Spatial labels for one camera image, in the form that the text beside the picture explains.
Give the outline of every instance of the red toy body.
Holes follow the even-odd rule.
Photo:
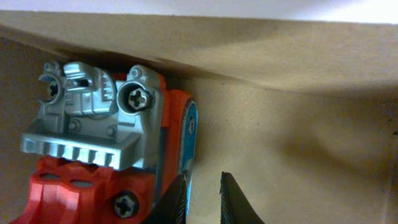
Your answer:
[[[117,79],[126,75],[114,74]],[[184,107],[190,94],[166,90],[162,129],[167,132],[162,174],[162,194],[178,173],[178,152]],[[123,190],[133,192],[139,210],[132,218],[120,218],[113,211],[114,199]],[[70,162],[49,156],[41,158],[30,178],[29,201],[16,223],[140,223],[154,203],[155,174],[132,167],[115,171],[110,167]]]

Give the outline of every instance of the brown cardboard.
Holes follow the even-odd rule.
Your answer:
[[[37,156],[21,132],[44,97],[38,76],[60,58],[0,41],[0,219],[24,209]],[[266,223],[397,223],[392,133],[397,105],[265,90],[223,79],[168,78],[198,102],[188,223],[220,222],[220,177],[231,172]]]
[[[130,55],[195,71],[186,77],[345,98],[398,91],[394,25],[17,11],[1,11],[0,24],[1,35],[58,54]]]

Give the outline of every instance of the screw head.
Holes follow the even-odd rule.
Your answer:
[[[129,105],[134,111],[146,110],[152,106],[152,95],[142,88],[137,88],[130,92]]]
[[[58,84],[56,81],[51,81],[49,87],[47,87],[47,93],[50,99],[55,99],[58,94]]]
[[[138,198],[134,193],[123,190],[114,200],[114,211],[120,218],[131,218],[139,210]]]
[[[129,75],[133,78],[133,79],[139,79],[142,76],[143,72],[142,69],[139,67],[132,67],[130,69]]]

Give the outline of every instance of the cardboard box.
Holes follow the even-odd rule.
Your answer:
[[[193,93],[189,223],[220,221],[222,171],[266,223],[398,222],[396,26],[17,11],[0,24],[4,222],[27,200],[38,157],[19,141],[51,59],[141,63]]]

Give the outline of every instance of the black plastic piece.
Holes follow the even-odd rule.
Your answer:
[[[187,184],[185,183],[184,176],[178,175],[142,223],[185,224],[186,211]]]
[[[244,196],[232,174],[221,174],[221,224],[264,224]]]

